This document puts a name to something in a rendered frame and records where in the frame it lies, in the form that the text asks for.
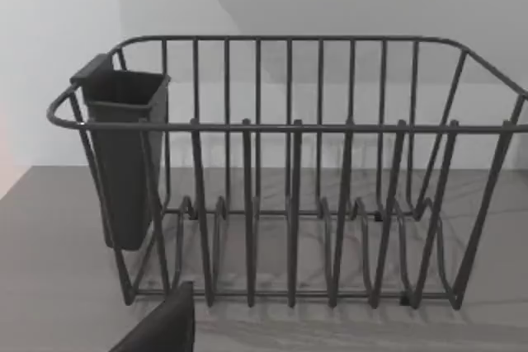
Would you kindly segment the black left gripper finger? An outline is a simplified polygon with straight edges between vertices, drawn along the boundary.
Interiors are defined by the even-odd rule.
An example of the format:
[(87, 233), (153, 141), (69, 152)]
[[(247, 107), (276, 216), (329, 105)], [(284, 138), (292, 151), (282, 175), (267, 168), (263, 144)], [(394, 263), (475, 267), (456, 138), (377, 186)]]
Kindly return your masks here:
[(194, 284), (182, 283), (109, 352), (194, 352)]

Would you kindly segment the dark grey cutlery holder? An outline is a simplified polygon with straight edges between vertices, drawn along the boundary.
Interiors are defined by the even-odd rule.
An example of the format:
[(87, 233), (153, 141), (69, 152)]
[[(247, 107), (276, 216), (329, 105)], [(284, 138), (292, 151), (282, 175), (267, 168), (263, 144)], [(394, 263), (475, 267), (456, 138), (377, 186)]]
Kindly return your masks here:
[[(167, 120), (167, 75), (115, 70), (109, 55), (98, 54), (70, 82), (82, 87), (90, 121), (161, 124)], [(105, 129), (94, 131), (92, 137), (97, 143), (96, 158), (106, 169), (109, 212), (118, 246), (137, 251), (150, 224), (140, 132)]]

